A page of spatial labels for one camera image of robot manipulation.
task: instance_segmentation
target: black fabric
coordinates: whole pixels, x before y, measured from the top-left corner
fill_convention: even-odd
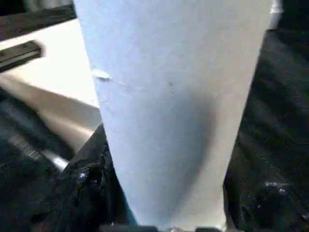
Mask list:
[[[53,164],[0,116],[1,231],[30,231],[36,203],[50,192]]]
[[[225,187],[245,231],[308,231],[309,32],[266,33]]]
[[[94,232],[118,222],[123,201],[101,125],[40,203],[33,231]]]
[[[0,88],[1,231],[30,231],[33,212],[59,175],[41,152],[65,158],[73,151],[49,131],[34,110]]]
[[[309,29],[309,1],[308,0],[280,0],[283,13],[278,28],[285,30]]]
[[[46,127],[33,109],[1,88],[0,115],[36,149],[50,150],[68,160],[74,156],[74,151]]]

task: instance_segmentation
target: white cylinder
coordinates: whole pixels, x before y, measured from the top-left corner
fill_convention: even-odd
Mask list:
[[[76,0],[112,158],[141,225],[225,226],[222,184],[269,0]]]

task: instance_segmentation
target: small white speck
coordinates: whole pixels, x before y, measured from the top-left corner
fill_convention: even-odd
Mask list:
[[[92,75],[103,80],[111,80],[111,76],[107,72],[100,69],[93,69]]]

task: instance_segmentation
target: black cloth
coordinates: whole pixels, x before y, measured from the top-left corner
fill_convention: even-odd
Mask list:
[[[245,231],[308,231],[309,32],[269,31],[225,187]]]
[[[100,125],[39,203],[32,231],[94,232],[100,224],[124,222],[124,198]]]
[[[52,151],[68,160],[74,156],[74,151],[47,128],[32,108],[2,88],[0,88],[0,115],[23,134],[23,137],[36,149]]]

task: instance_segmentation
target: white surface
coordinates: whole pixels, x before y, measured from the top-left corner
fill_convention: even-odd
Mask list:
[[[137,222],[225,227],[222,184],[269,0],[75,0],[117,176]]]
[[[0,74],[0,86],[22,99],[77,152],[101,123],[78,20],[0,42],[0,50],[30,40],[44,56]]]
[[[35,40],[44,57],[1,73],[48,92],[98,107],[97,96],[78,20],[0,42],[0,50]]]

